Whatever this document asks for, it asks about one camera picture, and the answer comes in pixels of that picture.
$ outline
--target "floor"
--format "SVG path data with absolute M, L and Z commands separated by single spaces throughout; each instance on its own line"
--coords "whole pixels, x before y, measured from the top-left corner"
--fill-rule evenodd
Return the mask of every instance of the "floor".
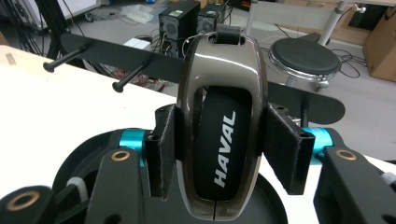
M 85 36 L 102 39 L 105 41 L 123 44 L 137 35 L 158 34 L 158 14 L 165 9 L 165 3 L 157 1 L 150 5 L 154 15 L 152 21 L 146 24 L 139 24 L 129 19 L 119 19 L 108 16 L 110 13 L 119 13 L 121 7 L 128 5 L 126 1 L 116 1 L 112 6 L 100 7 L 92 11 L 95 21 L 88 22 L 83 16 L 76 16 L 74 23 L 78 24 Z M 241 25 L 237 17 L 232 17 L 232 25 Z M 0 23 L 0 31 L 5 35 L 10 44 L 18 48 L 18 36 L 12 25 L 6 22 Z M 82 35 L 78 27 L 70 23 L 70 30 L 73 34 Z M 291 37 L 297 37 L 294 32 L 289 32 Z M 263 48 L 264 60 L 267 61 L 268 49 L 275 40 L 285 35 L 278 29 L 269 28 L 267 30 L 252 30 L 252 34 Z M 44 40 L 44 52 L 48 50 L 50 42 L 49 35 L 34 35 L 38 46 Z M 355 59 L 364 59 L 362 47 L 332 40 L 328 45 L 329 49 L 336 50 L 335 53 L 345 55 L 350 53 Z M 342 66 L 342 73 L 338 73 L 330 81 L 328 88 L 322 89 L 317 94 L 330 96 L 340 100 L 346 107 L 345 116 L 338 122 L 328 125 L 334 128 L 343 137 L 346 145 L 362 154 L 384 161 L 396 160 L 396 83 L 370 77 L 365 66 L 353 63 L 353 67 L 346 63 Z M 267 79 L 269 81 L 284 83 L 286 77 L 280 75 L 272 66 L 267 65 Z M 295 88 L 305 91 L 315 92 L 315 85 L 312 83 L 298 81 Z M 169 85 L 163 89 L 163 93 L 177 96 L 177 84 Z M 323 110 L 332 113 L 331 108 Z

